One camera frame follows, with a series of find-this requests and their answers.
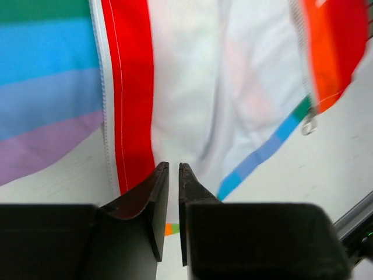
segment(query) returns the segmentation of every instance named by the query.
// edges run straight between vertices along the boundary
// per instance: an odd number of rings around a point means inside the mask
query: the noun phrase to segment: zipper
[[[104,142],[110,185],[114,198],[120,196],[114,140],[114,82],[109,42],[101,0],[89,0],[89,8],[96,41],[103,93]]]
[[[318,115],[319,99],[316,94],[316,89],[311,82],[311,74],[309,71],[308,62],[308,44],[307,44],[307,29],[304,21],[304,13],[302,9],[302,0],[290,0],[290,12],[293,16],[293,22],[298,34],[298,45],[301,58],[301,70],[303,73],[302,82],[307,92],[307,96],[311,101],[311,107],[308,108],[308,114],[304,118],[301,125],[303,135],[309,135],[317,129],[316,116]]]

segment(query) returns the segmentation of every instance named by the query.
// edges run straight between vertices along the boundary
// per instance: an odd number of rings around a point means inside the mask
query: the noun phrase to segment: red fabric strip
[[[351,75],[362,59],[368,41],[368,6],[365,0],[328,0],[324,4],[332,31],[340,95],[351,82]]]
[[[154,169],[153,47],[146,0],[102,0],[114,79],[115,154],[121,194]]]

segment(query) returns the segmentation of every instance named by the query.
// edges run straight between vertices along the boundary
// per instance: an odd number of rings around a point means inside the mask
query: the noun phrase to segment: zipper teeth
[[[302,69],[302,83],[305,87],[307,95],[311,99],[312,107],[309,111],[314,116],[318,112],[318,97],[316,96],[316,90],[311,83],[311,74],[308,66],[308,44],[307,44],[307,30],[305,28],[305,22],[303,19],[302,5],[298,0],[290,0],[290,9],[293,14],[293,21],[298,33],[298,45],[300,49],[301,58],[301,69]]]
[[[110,186],[112,188],[114,196],[118,196],[118,190],[114,187],[114,178],[112,176],[113,170],[111,170],[110,165],[110,149],[108,144],[108,120],[107,120],[107,101],[106,101],[106,89],[105,89],[105,78],[104,78],[104,66],[102,61],[102,54],[100,48],[100,41],[98,39],[97,28],[96,28],[96,17],[94,8],[96,7],[97,3],[95,0],[89,0],[89,9],[91,14],[91,21],[93,26],[93,34],[94,40],[96,43],[96,50],[98,55],[98,65],[100,67],[100,79],[101,79],[101,89],[102,89],[102,97],[103,97],[103,116],[104,116],[104,145],[105,145],[105,158],[106,158],[106,165],[109,173],[109,180]]]

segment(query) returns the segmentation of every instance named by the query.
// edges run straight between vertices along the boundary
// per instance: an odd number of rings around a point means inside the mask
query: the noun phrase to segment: zipper pull
[[[315,108],[311,107],[308,109],[308,115],[304,118],[301,130],[303,135],[309,135],[317,129],[316,115]]]

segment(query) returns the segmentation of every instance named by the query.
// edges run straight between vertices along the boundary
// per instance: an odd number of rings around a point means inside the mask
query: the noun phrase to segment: fabric
[[[85,0],[0,2],[0,185],[59,160],[103,122]]]
[[[114,87],[105,98],[114,108],[106,123],[114,132],[113,188],[124,193],[158,162],[170,162],[171,223],[178,220],[179,162],[223,200],[311,107],[321,113],[335,103],[368,39],[364,1],[92,0],[92,6],[102,10],[94,21],[104,22],[107,34],[98,41],[107,36],[109,48],[101,46],[100,55],[112,65]]]

